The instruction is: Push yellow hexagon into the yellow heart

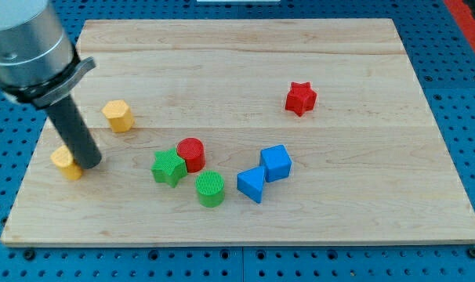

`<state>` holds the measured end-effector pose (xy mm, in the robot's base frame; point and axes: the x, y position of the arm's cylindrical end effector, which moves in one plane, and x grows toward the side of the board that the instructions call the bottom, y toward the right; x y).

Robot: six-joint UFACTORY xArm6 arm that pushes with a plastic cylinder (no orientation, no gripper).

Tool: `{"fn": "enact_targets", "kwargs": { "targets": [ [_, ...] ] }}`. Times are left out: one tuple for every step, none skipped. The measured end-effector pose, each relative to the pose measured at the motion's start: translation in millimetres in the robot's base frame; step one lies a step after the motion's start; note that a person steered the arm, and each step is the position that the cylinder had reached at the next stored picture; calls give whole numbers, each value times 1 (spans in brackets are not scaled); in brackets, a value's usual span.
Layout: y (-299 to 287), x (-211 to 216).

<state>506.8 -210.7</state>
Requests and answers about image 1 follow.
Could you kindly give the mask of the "grey metal clamp flange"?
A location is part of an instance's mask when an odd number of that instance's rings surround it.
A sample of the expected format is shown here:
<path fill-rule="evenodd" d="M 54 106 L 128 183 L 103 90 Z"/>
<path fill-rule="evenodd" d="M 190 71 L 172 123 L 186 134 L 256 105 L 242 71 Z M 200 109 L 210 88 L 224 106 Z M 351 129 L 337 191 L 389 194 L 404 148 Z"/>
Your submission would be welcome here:
<path fill-rule="evenodd" d="M 69 96 L 70 91 L 86 73 L 96 67 L 93 57 L 81 59 L 74 49 L 72 61 L 55 77 L 30 86 L 1 83 L 1 90 L 13 96 L 18 103 L 30 103 L 37 109 L 44 109 Z"/>

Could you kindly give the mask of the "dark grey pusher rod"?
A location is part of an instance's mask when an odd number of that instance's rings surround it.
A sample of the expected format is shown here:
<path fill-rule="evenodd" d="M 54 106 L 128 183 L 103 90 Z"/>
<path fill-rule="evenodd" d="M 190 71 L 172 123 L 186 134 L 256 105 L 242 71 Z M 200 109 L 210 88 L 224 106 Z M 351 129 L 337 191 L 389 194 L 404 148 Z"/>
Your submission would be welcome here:
<path fill-rule="evenodd" d="M 53 126 L 83 169 L 96 167 L 102 155 L 71 96 L 45 109 Z"/>

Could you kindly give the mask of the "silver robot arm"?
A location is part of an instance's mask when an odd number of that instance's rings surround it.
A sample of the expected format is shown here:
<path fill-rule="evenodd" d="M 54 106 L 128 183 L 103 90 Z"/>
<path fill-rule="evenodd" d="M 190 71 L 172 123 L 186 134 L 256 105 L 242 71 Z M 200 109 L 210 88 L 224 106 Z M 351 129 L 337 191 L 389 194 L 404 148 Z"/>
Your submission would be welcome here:
<path fill-rule="evenodd" d="M 0 89 L 18 103 L 46 112 L 84 169 L 102 155 L 71 97 L 96 66 L 82 59 L 50 0 L 0 1 Z"/>

